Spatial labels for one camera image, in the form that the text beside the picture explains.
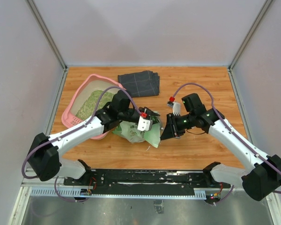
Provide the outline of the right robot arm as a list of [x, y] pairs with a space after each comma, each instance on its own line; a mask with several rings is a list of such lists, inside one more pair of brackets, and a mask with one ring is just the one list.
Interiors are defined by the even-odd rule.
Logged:
[[281, 158], [270, 156], [251, 144], [234, 130], [220, 112], [207, 110], [198, 94], [182, 98], [187, 111], [180, 114], [180, 103], [170, 97], [168, 106], [173, 112], [167, 114], [166, 125], [161, 140], [179, 138], [186, 130], [200, 128], [204, 133], [219, 140], [242, 163], [243, 169], [213, 162], [203, 170], [203, 183], [212, 188], [223, 182], [245, 190], [248, 196], [261, 201], [281, 186]]

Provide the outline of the green litter bag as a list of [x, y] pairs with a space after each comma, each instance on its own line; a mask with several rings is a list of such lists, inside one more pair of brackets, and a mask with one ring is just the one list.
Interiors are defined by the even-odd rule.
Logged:
[[153, 116], [152, 121], [153, 125], [149, 131], [139, 131], [135, 123], [123, 121], [112, 133], [128, 140], [130, 143], [142, 143], [146, 141], [153, 147], [158, 148], [161, 141], [160, 135], [162, 126], [160, 116]]

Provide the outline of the pink litter box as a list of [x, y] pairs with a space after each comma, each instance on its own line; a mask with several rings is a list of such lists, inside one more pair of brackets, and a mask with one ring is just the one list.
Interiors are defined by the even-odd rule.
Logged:
[[110, 78], [91, 74], [75, 92], [70, 104], [62, 113], [63, 125], [71, 128], [87, 120], [92, 115], [102, 92], [111, 86], [123, 87]]

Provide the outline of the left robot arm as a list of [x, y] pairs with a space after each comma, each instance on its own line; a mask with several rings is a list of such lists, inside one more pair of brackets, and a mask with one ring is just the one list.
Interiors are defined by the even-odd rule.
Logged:
[[139, 131], [149, 131], [155, 123], [152, 118], [159, 114], [147, 107], [138, 108], [129, 93], [123, 88], [113, 96], [112, 101], [103, 108], [95, 108], [93, 114], [77, 125], [46, 136], [40, 133], [35, 136], [30, 150], [22, 165], [23, 177], [25, 166], [29, 164], [35, 172], [35, 178], [48, 181], [57, 176], [70, 177], [80, 185], [87, 185], [91, 180], [90, 169], [82, 160], [67, 160], [62, 156], [73, 147], [92, 137], [104, 134], [121, 122], [127, 121], [137, 125]]

